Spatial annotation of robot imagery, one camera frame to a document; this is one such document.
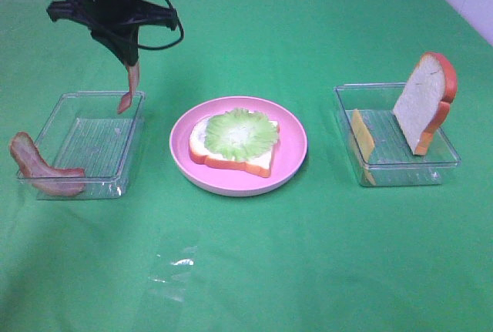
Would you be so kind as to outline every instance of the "transparent tray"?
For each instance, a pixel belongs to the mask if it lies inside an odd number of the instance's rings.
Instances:
[[[404,83],[345,84],[334,88],[337,121],[351,165],[362,186],[419,186],[442,184],[461,158],[442,128],[434,134],[425,156],[415,156],[392,112]],[[373,136],[368,161],[351,128],[355,109]]]
[[[74,92],[63,94],[35,144],[43,159],[57,168],[82,167],[84,178],[40,176],[17,180],[31,187],[38,200],[87,200],[118,198],[131,180],[131,167],[143,127],[144,92],[136,92],[132,106],[116,113],[125,92]],[[76,196],[50,196],[31,183],[84,183]]]

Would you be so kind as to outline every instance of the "green fabric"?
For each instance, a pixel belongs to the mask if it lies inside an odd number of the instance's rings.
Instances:
[[[49,20],[50,1],[0,1],[1,331],[491,330],[493,49],[444,0],[172,0],[185,40],[140,52],[146,124],[128,193],[37,201],[10,138],[36,136],[64,92],[127,87],[85,28]],[[333,87],[405,81],[427,50],[458,72],[444,129],[463,163],[441,186],[363,188]],[[233,95],[306,128],[304,164],[271,193],[209,193],[169,153],[184,112]],[[180,257],[193,265],[170,269]]]

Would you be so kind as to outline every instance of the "toy bacon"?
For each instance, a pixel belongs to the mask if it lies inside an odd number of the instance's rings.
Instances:
[[[39,154],[32,138],[26,132],[17,133],[10,141],[8,148],[25,178],[68,178],[85,176],[83,168],[58,169],[48,165]],[[75,196],[81,193],[85,188],[83,182],[68,183],[66,181],[37,182],[32,185],[50,196]]]

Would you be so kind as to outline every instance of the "robotic arm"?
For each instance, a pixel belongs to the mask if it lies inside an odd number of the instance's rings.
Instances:
[[[143,0],[63,0],[52,2],[47,8],[52,21],[61,18],[78,22],[91,30],[93,39],[109,49],[129,73],[129,91],[122,97],[117,112],[132,104],[139,84],[139,49],[167,49],[183,40],[183,27],[169,0],[162,7]],[[157,47],[140,45],[141,25],[161,25],[179,29],[179,38]]]

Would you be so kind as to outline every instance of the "bacon slice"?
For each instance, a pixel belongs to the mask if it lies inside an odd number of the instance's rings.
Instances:
[[[118,105],[118,109],[116,110],[118,114],[121,114],[132,105],[132,98],[136,92],[137,87],[139,86],[140,80],[139,62],[136,62],[136,64],[133,66],[125,64],[125,67],[126,71],[129,73],[129,91],[125,95],[123,95],[122,99],[120,100],[120,104]]]
[[[17,133],[10,141],[8,149],[26,178],[85,176],[83,168],[58,169],[48,165],[26,132]],[[75,196],[85,188],[85,184],[81,182],[40,182],[32,185],[50,196]]]

